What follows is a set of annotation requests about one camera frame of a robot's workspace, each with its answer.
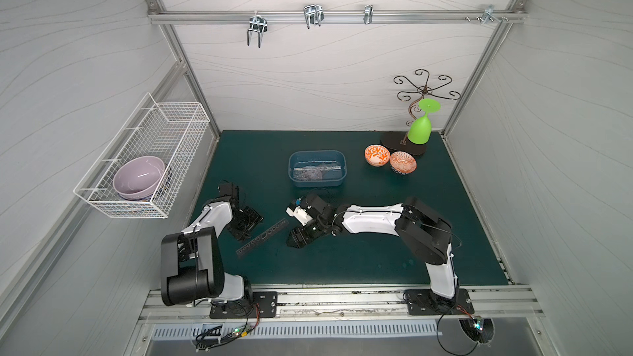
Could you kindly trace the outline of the blue plastic storage box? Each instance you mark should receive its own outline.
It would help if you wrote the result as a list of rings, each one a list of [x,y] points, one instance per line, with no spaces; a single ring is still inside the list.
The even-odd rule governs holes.
[[[288,177],[298,188],[337,187],[346,176],[346,156],[337,150],[298,151],[288,159]]]

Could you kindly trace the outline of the dark straight stencil ruler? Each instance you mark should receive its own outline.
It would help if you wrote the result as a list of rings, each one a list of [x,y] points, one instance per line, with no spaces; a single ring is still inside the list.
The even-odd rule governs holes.
[[[252,240],[248,241],[244,246],[240,247],[237,251],[237,257],[242,259],[249,253],[253,252],[259,245],[268,242],[274,235],[281,232],[284,228],[288,226],[288,219],[282,219],[278,221],[276,224],[267,228],[264,232],[252,238]]]

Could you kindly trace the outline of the long thin clear ruler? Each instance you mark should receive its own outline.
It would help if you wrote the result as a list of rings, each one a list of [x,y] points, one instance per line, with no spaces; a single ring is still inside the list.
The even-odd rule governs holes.
[[[342,169],[341,166],[330,166],[330,165],[318,165],[318,166],[296,166],[293,168],[294,171],[340,171]]]

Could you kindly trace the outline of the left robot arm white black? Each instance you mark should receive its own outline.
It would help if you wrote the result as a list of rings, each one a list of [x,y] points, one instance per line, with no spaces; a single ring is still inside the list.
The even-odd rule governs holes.
[[[160,272],[161,297],[167,306],[212,303],[254,303],[247,278],[224,270],[219,235],[234,219],[231,204],[213,201],[181,232],[163,237]]]

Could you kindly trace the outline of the clear stencil template ruler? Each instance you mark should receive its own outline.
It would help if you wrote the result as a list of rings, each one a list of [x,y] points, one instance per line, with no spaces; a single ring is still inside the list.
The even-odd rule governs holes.
[[[296,166],[293,169],[293,176],[298,181],[327,181],[339,178],[341,173],[342,167],[331,163]]]

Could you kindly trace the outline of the blue semicircle protractor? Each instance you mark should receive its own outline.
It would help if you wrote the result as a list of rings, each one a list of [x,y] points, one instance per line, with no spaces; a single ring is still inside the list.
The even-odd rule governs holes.
[[[301,181],[321,181],[323,179],[323,171],[301,171],[298,178]]]

